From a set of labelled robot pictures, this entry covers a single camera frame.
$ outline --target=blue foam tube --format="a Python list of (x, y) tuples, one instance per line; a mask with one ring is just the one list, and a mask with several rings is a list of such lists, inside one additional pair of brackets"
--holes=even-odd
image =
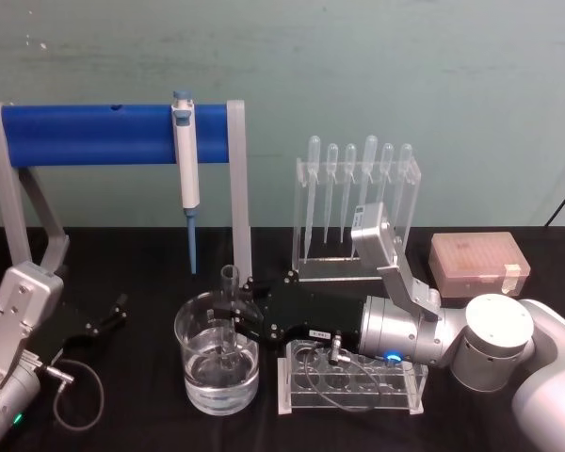
[[(195, 105), (199, 163), (228, 163), (226, 105)], [(2, 108), (13, 168), (173, 164), (169, 105)]]

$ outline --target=glass beaker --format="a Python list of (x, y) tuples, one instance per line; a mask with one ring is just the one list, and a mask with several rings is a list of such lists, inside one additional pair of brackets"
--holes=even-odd
[[(234, 331), (231, 295), (237, 288), (228, 281), (230, 272), (225, 270), (229, 267), (222, 269), (223, 290), (191, 299), (174, 321), (188, 398), (202, 412), (218, 416), (247, 407), (259, 379), (257, 344)], [(235, 274), (238, 286), (237, 270)]]

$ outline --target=blue led light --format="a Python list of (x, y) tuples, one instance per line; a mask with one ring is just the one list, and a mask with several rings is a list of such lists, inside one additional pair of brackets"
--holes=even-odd
[(387, 353), (385, 353), (385, 361), (391, 361), (394, 363), (401, 363), (402, 362), (402, 356), (394, 351), (389, 351)]

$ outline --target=robotic arm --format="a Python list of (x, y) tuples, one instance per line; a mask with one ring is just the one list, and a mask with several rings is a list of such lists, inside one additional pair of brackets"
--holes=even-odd
[(271, 347), (293, 339), (387, 361), (449, 367), (478, 392), (503, 388), (522, 364), (532, 374), (513, 398), (524, 433), (544, 452), (565, 452), (565, 319), (533, 300), (482, 295), (464, 309), (441, 307), (439, 293), (412, 276), (382, 203), (359, 206), (353, 243), (377, 269), (389, 298), (310, 293), (290, 272), (271, 287), (250, 283), (254, 304), (234, 311), (236, 329)]
[(31, 262), (9, 268), (0, 284), (0, 441), (40, 391), (39, 373), (73, 377), (53, 367), (67, 340), (96, 337), (126, 317), (119, 300), (101, 322), (59, 303), (63, 281)]

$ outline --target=teal wall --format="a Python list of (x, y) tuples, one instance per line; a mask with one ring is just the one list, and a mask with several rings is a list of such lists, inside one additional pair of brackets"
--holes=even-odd
[[(540, 223), (565, 194), (565, 0), (0, 0), (0, 101), (174, 88), (246, 101), (253, 225), (292, 223), (314, 134), (410, 142), (417, 225)], [(184, 224), (174, 167), (41, 175), (66, 225)], [(230, 224), (227, 169), (201, 190), (200, 224)]]

